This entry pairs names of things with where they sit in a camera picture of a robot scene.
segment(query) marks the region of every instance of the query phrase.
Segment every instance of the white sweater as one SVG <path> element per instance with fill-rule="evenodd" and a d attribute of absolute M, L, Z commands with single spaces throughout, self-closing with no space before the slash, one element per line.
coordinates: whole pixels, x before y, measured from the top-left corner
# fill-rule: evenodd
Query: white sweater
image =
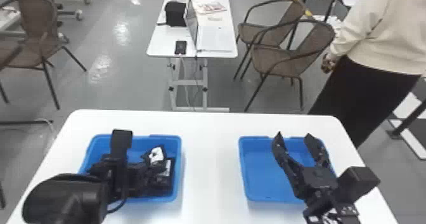
<path fill-rule="evenodd" d="M 347 55 L 374 69 L 423 74 L 426 0 L 359 0 L 346 16 L 330 51 L 332 58 Z"/>

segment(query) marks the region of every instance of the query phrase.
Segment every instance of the blue bin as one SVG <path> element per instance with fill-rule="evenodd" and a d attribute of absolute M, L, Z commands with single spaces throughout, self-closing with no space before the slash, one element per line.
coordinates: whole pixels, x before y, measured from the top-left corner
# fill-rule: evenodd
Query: blue bin
<path fill-rule="evenodd" d="M 239 140 L 245 195 L 255 202 L 302 203 L 294 196 L 284 170 L 275 161 L 272 140 L 267 136 L 244 136 Z M 303 140 L 303 137 L 284 138 L 288 152 L 297 162 L 314 166 L 315 161 Z"/>
<path fill-rule="evenodd" d="M 79 174 L 87 174 L 93 164 L 99 162 L 103 154 L 110 153 L 111 135 L 96 135 L 86 151 Z M 128 162 L 141 162 L 141 155 L 152 148 L 164 145 L 167 157 L 175 158 L 172 193 L 162 197 L 128 198 L 126 202 L 171 202 L 176 199 L 181 177 L 181 139 L 178 136 L 150 135 L 134 136 L 132 147 L 127 150 Z"/>

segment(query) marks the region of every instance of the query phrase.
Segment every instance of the person's hand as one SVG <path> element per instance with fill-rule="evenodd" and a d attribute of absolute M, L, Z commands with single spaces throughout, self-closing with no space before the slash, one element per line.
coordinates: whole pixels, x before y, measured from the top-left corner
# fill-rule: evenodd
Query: person's hand
<path fill-rule="evenodd" d="M 336 67 L 336 60 L 331 59 L 330 55 L 327 53 L 324 55 L 323 57 L 323 63 L 321 64 L 321 70 L 327 74 L 329 72 L 331 72 L 332 70 L 334 70 L 334 68 Z"/>

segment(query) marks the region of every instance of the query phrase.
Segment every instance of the brown wicker chair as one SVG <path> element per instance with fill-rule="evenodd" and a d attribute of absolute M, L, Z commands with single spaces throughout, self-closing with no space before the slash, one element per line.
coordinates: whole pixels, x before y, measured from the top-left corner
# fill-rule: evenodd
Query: brown wicker chair
<path fill-rule="evenodd" d="M 269 75 L 290 77 L 299 80 L 300 89 L 300 109 L 303 110 L 303 86 L 300 75 L 317 59 L 317 57 L 330 45 L 334 39 L 334 30 L 332 26 L 325 22 L 316 20 L 299 20 L 297 22 L 283 23 L 272 26 L 259 35 L 262 41 L 262 35 L 269 30 L 279 29 L 281 26 L 288 26 L 297 23 L 311 23 L 313 28 L 295 50 L 284 50 L 270 46 L 250 44 L 253 46 L 252 58 L 256 71 L 261 75 L 261 83 L 244 109 L 246 112 L 252 104 L 254 98 L 262 87 L 264 81 Z"/>
<path fill-rule="evenodd" d="M 64 49 L 83 71 L 87 70 L 70 50 L 62 45 L 56 25 L 58 13 L 55 4 L 51 0 L 7 0 L 0 4 L 0 8 L 13 2 L 18 3 L 22 28 L 27 38 L 20 43 L 21 51 L 11 61 L 0 63 L 0 70 L 5 67 L 42 70 L 48 80 L 55 106 L 59 110 L 58 98 L 53 89 L 46 64 L 51 67 L 54 67 L 54 65 L 49 62 L 48 58 L 59 50 Z M 3 99 L 7 101 L 3 89 L 1 91 L 2 95 L 4 95 Z"/>
<path fill-rule="evenodd" d="M 286 12 L 280 19 L 280 21 L 277 24 L 281 23 L 288 23 L 297 21 L 301 18 L 301 16 L 305 13 L 305 8 L 302 3 L 300 3 L 298 0 L 270 0 L 263 3 L 255 4 L 253 5 L 245 15 L 244 22 L 240 23 L 238 25 L 238 36 L 236 37 L 236 42 L 238 43 L 238 40 L 241 39 L 243 43 L 246 45 L 246 52 L 244 54 L 243 59 L 241 60 L 240 65 L 238 66 L 238 69 L 235 72 L 234 80 L 236 79 L 238 73 L 240 72 L 244 61 L 247 58 L 247 55 L 249 54 L 249 44 L 256 43 L 261 44 L 265 46 L 272 46 L 272 47 L 278 47 L 288 36 L 288 34 L 293 30 L 295 27 L 294 24 L 289 24 L 288 26 L 282 26 L 275 30 L 269 30 L 267 33 L 264 34 L 262 41 L 259 40 L 259 37 L 257 36 L 258 33 L 262 32 L 264 29 L 267 29 L 268 26 L 263 25 L 256 25 L 252 23 L 247 23 L 247 20 L 249 19 L 250 12 L 254 8 L 258 8 L 267 4 L 272 3 L 282 3 L 282 2 L 290 2 L 290 6 L 287 8 Z M 248 61 L 243 74 L 241 75 L 241 79 L 244 76 L 245 72 L 247 71 L 247 68 L 249 67 L 252 59 Z"/>

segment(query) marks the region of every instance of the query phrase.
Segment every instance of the robotic arm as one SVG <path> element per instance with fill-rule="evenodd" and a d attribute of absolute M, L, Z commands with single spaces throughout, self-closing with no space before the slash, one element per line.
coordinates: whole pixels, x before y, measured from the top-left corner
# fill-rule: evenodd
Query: robotic arm
<path fill-rule="evenodd" d="M 115 129 L 110 153 L 87 170 L 88 175 L 60 174 L 36 186 L 22 209 L 27 223 L 100 224 L 108 213 L 120 209 L 128 197 L 161 195 L 171 191 L 173 160 L 162 146 L 141 156 L 138 163 L 127 162 L 132 131 Z M 108 209 L 108 205 L 120 201 Z"/>
<path fill-rule="evenodd" d="M 338 224 L 360 224 L 354 203 L 380 180 L 367 167 L 350 167 L 337 178 L 321 141 L 307 134 L 304 143 L 315 161 L 313 167 L 305 167 L 290 156 L 281 133 L 275 136 L 271 146 L 294 195 L 306 203 L 303 212 L 306 223 L 324 224 L 324 219 L 328 218 Z"/>

